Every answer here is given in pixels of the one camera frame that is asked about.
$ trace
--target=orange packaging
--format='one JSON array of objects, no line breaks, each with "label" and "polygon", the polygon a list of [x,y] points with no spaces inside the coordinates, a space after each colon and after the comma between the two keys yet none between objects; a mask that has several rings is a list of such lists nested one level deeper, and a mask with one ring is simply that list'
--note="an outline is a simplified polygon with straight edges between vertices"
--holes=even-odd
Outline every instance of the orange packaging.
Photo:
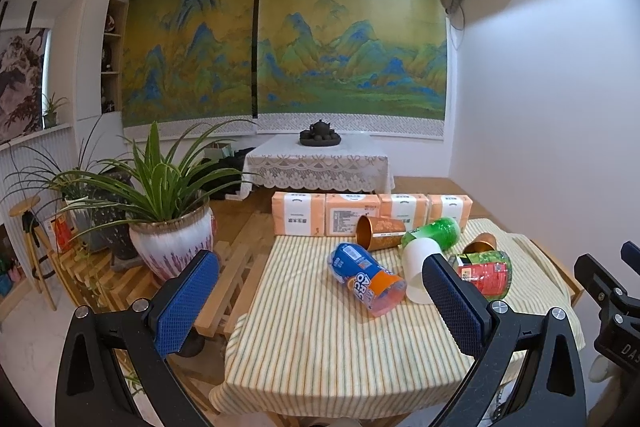
[{"label": "orange packaging", "polygon": [[399,219],[406,231],[426,223],[429,200],[424,194],[379,194],[380,216]]},{"label": "orange packaging", "polygon": [[380,199],[373,194],[327,194],[324,217],[326,235],[356,235],[360,216],[378,217]]},{"label": "orange packaging", "polygon": [[449,196],[443,194],[429,194],[429,218],[427,224],[437,221],[441,217],[452,217],[464,232],[466,222],[471,213],[473,201],[469,196]]},{"label": "orange packaging", "polygon": [[324,194],[276,192],[271,198],[276,235],[324,235]]}]

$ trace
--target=product label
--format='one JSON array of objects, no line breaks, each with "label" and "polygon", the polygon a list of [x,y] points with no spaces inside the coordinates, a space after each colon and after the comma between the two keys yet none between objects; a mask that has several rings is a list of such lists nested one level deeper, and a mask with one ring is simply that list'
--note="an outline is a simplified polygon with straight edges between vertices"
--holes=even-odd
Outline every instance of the product label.
[{"label": "product label", "polygon": [[311,194],[284,196],[284,233],[311,235]]},{"label": "product label", "polygon": [[347,201],[362,201],[366,196],[364,194],[338,194],[342,199]]},{"label": "product label", "polygon": [[389,286],[402,280],[380,266],[363,247],[350,243],[340,243],[327,258],[327,264],[332,275],[346,283],[350,291],[369,308]]},{"label": "product label", "polygon": [[511,260],[502,251],[470,253],[456,258],[460,279],[473,283],[487,299],[502,299],[511,286]]},{"label": "product label", "polygon": [[342,235],[354,235],[360,216],[375,216],[376,206],[364,206],[362,208],[332,208],[331,209],[331,233]]},{"label": "product label", "polygon": [[398,237],[398,235],[404,235],[406,232],[377,232],[372,233],[371,237]]},{"label": "product label", "polygon": [[391,217],[400,219],[406,227],[406,232],[414,227],[415,208],[417,199],[410,194],[391,195]]},{"label": "product label", "polygon": [[456,223],[460,224],[462,211],[465,208],[465,201],[457,196],[442,196],[442,216],[452,217]]}]

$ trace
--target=white paper cup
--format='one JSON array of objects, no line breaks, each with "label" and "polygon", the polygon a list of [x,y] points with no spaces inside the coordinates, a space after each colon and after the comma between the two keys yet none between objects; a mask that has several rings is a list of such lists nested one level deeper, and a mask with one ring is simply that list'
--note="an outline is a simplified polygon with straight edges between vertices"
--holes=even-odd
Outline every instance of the white paper cup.
[{"label": "white paper cup", "polygon": [[422,283],[422,264],[428,256],[442,253],[440,246],[428,237],[419,237],[402,249],[402,269],[406,280],[406,296],[416,304],[433,304]]}]

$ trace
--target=green plastic bottle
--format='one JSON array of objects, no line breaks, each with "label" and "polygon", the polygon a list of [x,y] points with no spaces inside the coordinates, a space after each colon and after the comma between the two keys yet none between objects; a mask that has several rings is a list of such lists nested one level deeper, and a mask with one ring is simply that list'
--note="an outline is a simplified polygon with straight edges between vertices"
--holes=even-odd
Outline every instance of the green plastic bottle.
[{"label": "green plastic bottle", "polygon": [[413,229],[402,236],[402,247],[418,237],[433,239],[442,251],[449,250],[460,239],[460,226],[452,217],[441,217],[430,225]]}]

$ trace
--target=white ceramic pot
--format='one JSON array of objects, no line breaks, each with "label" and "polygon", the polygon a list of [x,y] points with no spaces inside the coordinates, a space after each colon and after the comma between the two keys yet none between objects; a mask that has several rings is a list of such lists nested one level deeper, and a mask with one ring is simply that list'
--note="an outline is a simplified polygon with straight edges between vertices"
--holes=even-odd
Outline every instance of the white ceramic pot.
[{"label": "white ceramic pot", "polygon": [[216,219],[209,202],[163,223],[132,223],[131,241],[146,265],[163,281],[177,277],[200,250],[212,250]]}]

